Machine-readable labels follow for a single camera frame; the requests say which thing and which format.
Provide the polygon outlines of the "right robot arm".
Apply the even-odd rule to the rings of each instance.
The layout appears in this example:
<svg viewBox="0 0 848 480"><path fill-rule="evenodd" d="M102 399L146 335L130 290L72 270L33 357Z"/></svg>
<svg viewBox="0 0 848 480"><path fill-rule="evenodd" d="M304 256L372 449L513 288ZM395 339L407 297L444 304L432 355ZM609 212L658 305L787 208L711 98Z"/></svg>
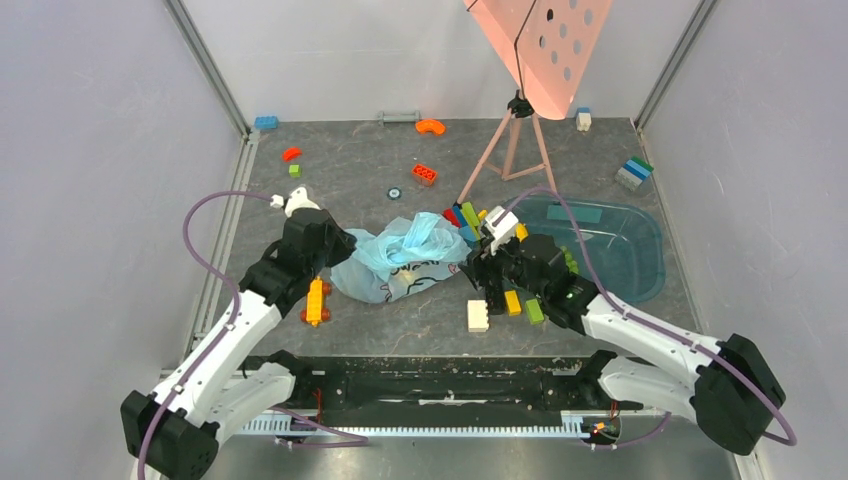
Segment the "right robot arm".
<svg viewBox="0 0 848 480"><path fill-rule="evenodd" d="M548 235L486 238L460 269L483 290L493 313L505 311L511 284L535 298L555 325L626 350L591 357L577 382L585 405L617 401L662 409L737 455L750 454L763 438L796 445L781 413L785 392L752 340L697 334L626 304L573 273Z"/></svg>

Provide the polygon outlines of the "light blue plastic bag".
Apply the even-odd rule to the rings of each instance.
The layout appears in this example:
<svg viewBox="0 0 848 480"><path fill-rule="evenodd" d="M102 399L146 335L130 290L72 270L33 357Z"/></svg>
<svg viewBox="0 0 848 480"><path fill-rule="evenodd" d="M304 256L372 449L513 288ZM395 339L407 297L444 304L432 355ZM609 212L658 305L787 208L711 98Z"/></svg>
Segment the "light blue plastic bag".
<svg viewBox="0 0 848 480"><path fill-rule="evenodd" d="M370 304L391 303L450 279L470 252L459 229L431 212L397 217L377 235L347 232L356 239L355 251L329 270L329 278L339 292Z"/></svg>

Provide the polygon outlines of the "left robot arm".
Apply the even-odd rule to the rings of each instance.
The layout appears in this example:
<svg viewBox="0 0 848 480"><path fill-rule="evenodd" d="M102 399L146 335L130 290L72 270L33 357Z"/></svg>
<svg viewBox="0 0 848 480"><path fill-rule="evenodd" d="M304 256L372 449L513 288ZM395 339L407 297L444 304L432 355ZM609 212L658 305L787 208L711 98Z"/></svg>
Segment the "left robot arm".
<svg viewBox="0 0 848 480"><path fill-rule="evenodd" d="M233 392L224 386L320 271L348 259L355 243L325 209L288 213L280 239L246 270L210 334L151 392L133 390L121 403L135 478L200 479L236 429L275 403L297 408L312 399L313 379L279 364L263 366Z"/></svg>

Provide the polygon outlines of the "yellow fake fruit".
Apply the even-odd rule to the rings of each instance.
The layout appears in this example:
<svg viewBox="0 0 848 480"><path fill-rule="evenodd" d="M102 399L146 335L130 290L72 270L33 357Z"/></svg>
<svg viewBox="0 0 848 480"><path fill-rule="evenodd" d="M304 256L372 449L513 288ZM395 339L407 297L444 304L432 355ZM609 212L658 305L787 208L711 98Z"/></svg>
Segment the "yellow fake fruit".
<svg viewBox="0 0 848 480"><path fill-rule="evenodd" d="M520 241L525 240L529 235L526 226L521 223L517 224L515 227L515 235Z"/></svg>

